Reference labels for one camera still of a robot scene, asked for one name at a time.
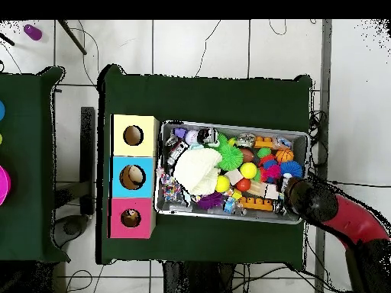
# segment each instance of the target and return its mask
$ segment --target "pink bowl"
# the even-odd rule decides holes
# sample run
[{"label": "pink bowl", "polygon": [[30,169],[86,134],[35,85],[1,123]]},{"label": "pink bowl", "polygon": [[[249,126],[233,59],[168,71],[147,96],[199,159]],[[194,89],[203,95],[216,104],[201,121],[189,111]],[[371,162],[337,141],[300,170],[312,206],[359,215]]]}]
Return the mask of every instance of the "pink bowl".
[{"label": "pink bowl", "polygon": [[0,205],[5,200],[5,197],[9,193],[11,188],[11,179],[3,167],[0,166]]}]

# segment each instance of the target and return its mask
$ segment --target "green tablecloth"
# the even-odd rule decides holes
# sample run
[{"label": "green tablecloth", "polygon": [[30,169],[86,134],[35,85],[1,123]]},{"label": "green tablecloth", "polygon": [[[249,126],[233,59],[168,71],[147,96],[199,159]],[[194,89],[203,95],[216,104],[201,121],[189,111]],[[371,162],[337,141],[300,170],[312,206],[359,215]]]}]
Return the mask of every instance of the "green tablecloth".
[{"label": "green tablecloth", "polygon": [[11,191],[0,206],[0,259],[59,262],[66,254],[51,241],[53,192],[52,90],[59,67],[38,75],[0,73],[0,165]]},{"label": "green tablecloth", "polygon": [[99,76],[97,262],[166,259],[287,262],[302,267],[303,227],[204,217],[157,215],[149,240],[107,238],[110,114],[307,132],[308,76],[296,80],[207,79],[123,75],[116,65]]}]

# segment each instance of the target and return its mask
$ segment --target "gray bin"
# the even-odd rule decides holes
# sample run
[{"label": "gray bin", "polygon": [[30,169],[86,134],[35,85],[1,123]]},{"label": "gray bin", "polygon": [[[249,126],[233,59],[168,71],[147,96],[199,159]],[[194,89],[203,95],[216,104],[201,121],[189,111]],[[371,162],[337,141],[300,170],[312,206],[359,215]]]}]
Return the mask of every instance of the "gray bin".
[{"label": "gray bin", "polygon": [[[228,138],[236,137],[241,133],[250,133],[261,137],[276,137],[281,136],[292,142],[292,151],[294,160],[303,166],[304,177],[308,176],[309,157],[310,157],[310,138],[309,135],[298,131],[287,130],[271,130],[262,128],[249,128],[237,126],[225,126],[221,124],[200,124],[188,121],[164,121],[160,127],[160,144],[164,144],[170,138],[170,132],[173,128],[184,127],[188,130],[198,130],[204,127],[214,127],[217,132],[226,135]],[[162,156],[157,158],[157,167],[163,167]],[[268,211],[258,211],[247,209],[245,215],[230,215],[223,212],[222,208],[213,208],[203,210],[196,204],[192,204],[190,208],[179,202],[165,202],[161,190],[161,183],[156,178],[154,207],[159,214],[180,214],[190,217],[213,217],[219,219],[234,219],[240,221],[261,221],[278,224],[298,224],[301,221],[296,214],[286,213],[285,215],[274,214]]]}]

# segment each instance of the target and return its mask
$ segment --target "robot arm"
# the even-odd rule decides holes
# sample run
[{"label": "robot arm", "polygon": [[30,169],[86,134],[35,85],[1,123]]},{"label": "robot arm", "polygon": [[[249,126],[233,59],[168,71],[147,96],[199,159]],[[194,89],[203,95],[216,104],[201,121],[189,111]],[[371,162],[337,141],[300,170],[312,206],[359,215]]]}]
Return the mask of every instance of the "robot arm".
[{"label": "robot arm", "polygon": [[368,210],[321,183],[291,178],[286,207],[345,246],[351,285],[356,293],[391,293],[391,240]]}]

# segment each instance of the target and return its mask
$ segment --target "blue box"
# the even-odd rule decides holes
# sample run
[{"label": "blue box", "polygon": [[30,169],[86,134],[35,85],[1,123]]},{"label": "blue box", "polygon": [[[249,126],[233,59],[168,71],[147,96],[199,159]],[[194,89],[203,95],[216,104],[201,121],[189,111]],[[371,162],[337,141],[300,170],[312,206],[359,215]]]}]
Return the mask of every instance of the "blue box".
[{"label": "blue box", "polygon": [[[113,198],[152,198],[154,188],[154,158],[153,157],[122,157],[113,156]],[[120,174],[126,166],[139,166],[145,174],[144,184],[135,190],[129,190],[122,186]]]}]

